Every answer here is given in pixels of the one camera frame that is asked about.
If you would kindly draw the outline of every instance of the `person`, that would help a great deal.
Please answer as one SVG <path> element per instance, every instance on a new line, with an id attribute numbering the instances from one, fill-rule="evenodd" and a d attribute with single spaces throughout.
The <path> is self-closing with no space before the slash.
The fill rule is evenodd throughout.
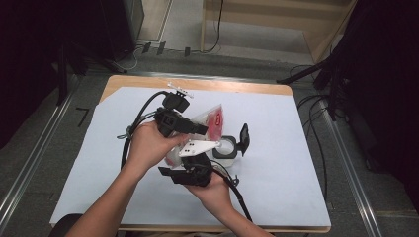
<path id="1" fill-rule="evenodd" d="M 133 134 L 126 164 L 107 190 L 77 220 L 66 236 L 114 237 L 138 182 L 168 151 L 187 138 L 186 134 L 165 138 L 158 131 L 155 121 L 140 125 Z M 229 187 L 216 173 L 212 173 L 211 181 L 206 187 L 186 188 L 201 201 L 207 211 L 235 235 L 272 236 L 234 209 Z"/>

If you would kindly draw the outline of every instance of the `hand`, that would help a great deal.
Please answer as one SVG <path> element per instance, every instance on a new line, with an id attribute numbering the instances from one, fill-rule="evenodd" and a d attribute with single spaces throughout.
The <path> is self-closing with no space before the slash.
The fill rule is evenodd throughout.
<path id="1" fill-rule="evenodd" d="M 223 212 L 232 210 L 229 187 L 224 179 L 212 172 L 209 184 L 206 187 L 185 186 L 195 195 L 212 215 L 219 217 Z"/>
<path id="2" fill-rule="evenodd" d="M 188 138 L 187 134 L 164 137 L 155 121 L 141 124 L 132 136 L 126 166 L 145 172 L 159 163 L 174 146 Z"/>

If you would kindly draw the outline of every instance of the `white tabletop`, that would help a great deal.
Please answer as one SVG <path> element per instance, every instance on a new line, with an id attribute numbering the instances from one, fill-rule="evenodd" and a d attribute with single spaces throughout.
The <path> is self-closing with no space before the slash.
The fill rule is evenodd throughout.
<path id="1" fill-rule="evenodd" d="M 84 213 L 105 191 L 121 166 L 124 134 L 146 100 L 161 89 L 120 88 L 96 107 L 80 153 L 50 223 L 68 213 Z M 194 99 L 183 113 L 192 118 L 222 104 L 224 135 L 239 138 L 247 123 L 250 146 L 232 167 L 253 221 L 272 231 L 328 231 L 330 219 L 318 184 L 293 96 L 189 91 Z M 157 97 L 146 110 L 161 107 Z M 242 212 L 236 197 L 231 199 Z M 121 227 L 165 229 L 222 226 L 183 186 L 152 168 L 138 183 Z"/>

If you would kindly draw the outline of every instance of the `black mechanical part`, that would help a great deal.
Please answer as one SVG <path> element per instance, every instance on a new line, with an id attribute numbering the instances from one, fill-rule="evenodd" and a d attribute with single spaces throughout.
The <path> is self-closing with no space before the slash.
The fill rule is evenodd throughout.
<path id="1" fill-rule="evenodd" d="M 154 119 L 157 121 L 158 130 L 164 137 L 168 137 L 173 131 L 205 135 L 208 130 L 207 126 L 194 123 L 177 112 L 164 108 L 157 109 Z"/>
<path id="2" fill-rule="evenodd" d="M 240 131 L 240 142 L 236 143 L 236 139 L 233 136 L 222 136 L 221 140 L 228 140 L 233 145 L 233 151 L 229 154 L 221 154 L 216 148 L 212 150 L 212 156 L 216 159 L 234 159 L 237 156 L 237 151 L 241 151 L 241 155 L 244 156 L 247 148 L 250 145 L 249 127 L 247 123 L 243 124 Z"/>
<path id="3" fill-rule="evenodd" d="M 177 110 L 182 113 L 190 103 L 185 99 L 185 96 L 180 93 L 169 93 L 166 98 L 164 98 L 162 104 L 167 110 Z"/>
<path id="4" fill-rule="evenodd" d="M 210 182 L 212 166 L 205 153 L 182 157 L 185 170 L 158 167 L 163 176 L 170 176 L 174 184 L 205 187 Z"/>

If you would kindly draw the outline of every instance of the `wire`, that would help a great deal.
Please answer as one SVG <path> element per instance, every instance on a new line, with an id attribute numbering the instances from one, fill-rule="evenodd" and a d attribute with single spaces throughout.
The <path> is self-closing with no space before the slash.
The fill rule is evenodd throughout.
<path id="1" fill-rule="evenodd" d="M 313 95 L 313 96 L 307 96 L 307 97 L 301 99 L 301 101 L 299 101 L 299 103 L 296 106 L 296 108 L 299 110 L 302 105 L 304 105 L 308 101 L 311 101 L 312 99 L 315 99 L 315 98 L 328 98 L 328 97 L 329 97 L 329 95 Z"/>
<path id="2" fill-rule="evenodd" d="M 226 173 L 226 175 L 228 176 L 229 180 L 230 180 L 231 182 L 233 182 L 233 179 L 231 178 L 231 176 L 230 176 L 230 174 L 228 173 L 227 169 L 225 169 L 225 167 L 224 167 L 223 165 L 221 165 L 221 163 L 219 163 L 219 162 L 217 162 L 217 161 L 214 161 L 214 160 L 210 160 L 210 161 L 211 161 L 211 162 L 213 162 L 213 163 L 215 163 L 215 164 L 217 164 L 217 165 L 219 165 L 219 166 L 222 168 L 222 170 L 223 170 L 223 171 L 225 171 L 225 173 Z"/>
<path id="3" fill-rule="evenodd" d="M 221 172 L 219 172 L 217 169 L 212 168 L 212 171 L 218 175 L 220 175 L 224 181 L 228 184 L 228 186 L 232 189 L 234 194 L 237 196 L 237 200 L 243 209 L 244 214 L 246 215 L 246 218 L 250 221 L 252 221 L 252 217 L 250 216 L 249 210 L 247 209 L 246 204 L 244 203 L 243 196 L 241 195 L 240 191 L 234 186 L 234 184 L 229 180 L 228 177 L 224 176 Z"/>
<path id="4" fill-rule="evenodd" d="M 222 6 L 224 5 L 224 0 L 221 0 L 221 7 L 219 8 L 219 16 L 218 16 L 218 26 L 217 26 L 217 30 L 216 30 L 216 41 L 215 44 L 213 45 L 212 48 L 207 49 L 207 50 L 203 50 L 202 53 L 209 53 L 211 51 L 213 51 L 213 49 L 218 45 L 218 41 L 219 41 L 219 26 L 221 24 L 221 15 L 222 15 Z"/>
<path id="5" fill-rule="evenodd" d="M 320 110 L 318 110 L 318 111 L 316 111 L 313 115 L 316 115 L 316 114 L 318 114 L 318 113 L 320 113 L 320 115 L 317 115 L 317 117 L 316 118 L 314 118 L 314 120 L 313 121 L 315 121 L 316 119 L 318 119 L 322 114 L 323 114 L 323 112 L 325 112 L 327 109 L 326 108 L 323 108 L 323 109 L 320 109 Z M 312 121 L 310 120 L 310 119 L 308 119 L 303 125 L 302 125 L 302 127 L 305 127 L 308 123 L 310 122 L 310 124 L 309 124 L 309 126 L 308 126 L 308 130 L 310 130 L 310 128 L 311 128 L 311 123 L 312 123 Z"/>
<path id="6" fill-rule="evenodd" d="M 151 114 L 153 114 L 153 113 L 149 113 L 149 114 L 145 115 L 144 118 L 142 118 L 142 113 L 144 113 L 145 109 L 148 107 L 148 105 L 151 103 L 151 101 L 153 101 L 157 96 L 167 95 L 167 94 L 168 93 L 165 92 L 165 91 L 159 91 L 159 92 L 155 93 L 154 95 L 152 95 L 147 100 L 147 102 L 145 102 L 145 104 L 142 106 L 141 111 L 139 111 L 139 113 L 136 116 L 135 121 L 132 123 L 132 125 L 129 126 L 126 129 L 126 134 L 122 135 L 122 136 L 118 136 L 119 139 L 124 138 L 124 137 L 126 138 L 126 142 L 124 143 L 123 156 L 122 156 L 122 159 L 121 159 L 121 169 L 126 164 L 126 157 L 127 157 L 127 153 L 128 153 L 128 149 L 129 149 L 129 145 L 130 145 L 130 141 L 131 141 L 131 136 L 133 135 L 133 133 L 135 132 L 135 130 L 139 126 L 139 124 L 142 123 L 144 120 L 150 118 Z"/>
<path id="7" fill-rule="evenodd" d="M 311 114 L 311 111 L 312 111 L 312 109 L 315 107 L 315 105 L 316 105 L 317 103 L 319 103 L 321 100 L 323 100 L 323 98 L 317 99 L 317 100 L 316 100 L 316 101 L 315 101 L 315 102 L 311 105 L 311 107 L 310 107 L 310 110 L 309 110 L 309 112 L 308 112 L 308 116 L 309 116 L 309 119 L 310 119 L 311 123 L 312 123 L 312 114 Z M 316 141 L 317 141 L 317 144 L 318 144 L 318 149 L 319 149 L 319 151 L 320 151 L 320 155 L 321 155 L 321 159 L 322 159 L 322 163 L 323 163 L 323 178 L 324 178 L 324 191 L 323 191 L 323 198 L 324 198 L 324 200 L 325 200 L 325 201 L 327 201 L 327 168 L 326 168 L 326 161 L 325 161 L 325 158 L 324 158 L 323 147 L 322 147 L 322 145 L 321 145 L 321 143 L 320 143 L 320 140 L 319 140 L 319 138 L 318 138 L 317 132 L 316 132 L 315 127 L 314 127 L 313 125 L 311 126 L 311 129 L 313 130 L 314 137 L 315 137 L 315 139 L 316 139 Z"/>
<path id="8" fill-rule="evenodd" d="M 319 115 L 317 115 L 316 116 L 316 118 L 314 118 L 313 120 L 311 120 L 310 121 L 310 124 L 308 125 L 308 129 L 307 129 L 307 133 L 305 134 L 305 138 L 308 138 L 308 136 L 310 135 L 310 129 L 311 129 L 311 127 L 313 126 L 313 123 L 316 121 L 316 120 L 318 120 L 322 115 L 323 115 L 323 113 L 325 112 L 325 111 L 327 111 L 327 108 L 324 108 L 324 109 L 320 109 L 320 110 L 318 110 L 317 112 L 315 112 L 313 115 L 315 115 L 315 114 L 317 114 L 317 113 L 319 113 L 319 112 L 321 112 Z"/>
<path id="9" fill-rule="evenodd" d="M 214 8 L 214 0 L 212 0 L 212 17 L 215 19 L 215 8 Z M 216 29 L 216 26 L 215 26 L 215 21 L 212 21 L 212 26 L 213 26 L 213 30 L 216 32 L 216 33 L 218 33 L 218 30 Z"/>
<path id="10" fill-rule="evenodd" d="M 313 65 L 297 65 L 297 66 L 293 67 L 293 68 L 292 68 L 292 69 L 290 69 L 290 71 L 289 71 L 289 73 L 290 73 L 290 77 L 292 77 L 292 76 L 293 76 L 292 72 L 293 72 L 295 69 L 297 69 L 297 68 L 299 68 L 299 67 L 311 67 L 311 66 L 313 66 Z M 312 78 L 312 79 L 313 79 L 313 81 L 314 81 L 315 79 L 314 79 L 314 76 L 313 76 L 313 74 L 312 74 L 312 73 L 310 74 L 310 76 L 311 76 L 311 78 Z"/>
<path id="11" fill-rule="evenodd" d="M 132 66 L 132 67 L 122 67 L 122 66 L 120 66 L 119 64 L 117 64 L 115 61 L 113 61 L 113 63 L 117 66 L 117 67 L 119 67 L 120 69 L 122 69 L 122 70 L 126 70 L 126 71 L 128 71 L 128 70 L 132 70 L 133 68 L 135 68 L 136 67 L 136 65 L 138 64 L 138 59 L 136 59 L 136 56 L 135 56 L 135 53 L 138 51 L 138 50 L 140 50 L 142 48 L 142 46 L 141 47 L 138 47 L 133 53 L 132 53 L 132 56 L 133 56 L 133 58 L 134 58 L 134 60 L 135 60 L 135 64 Z"/>

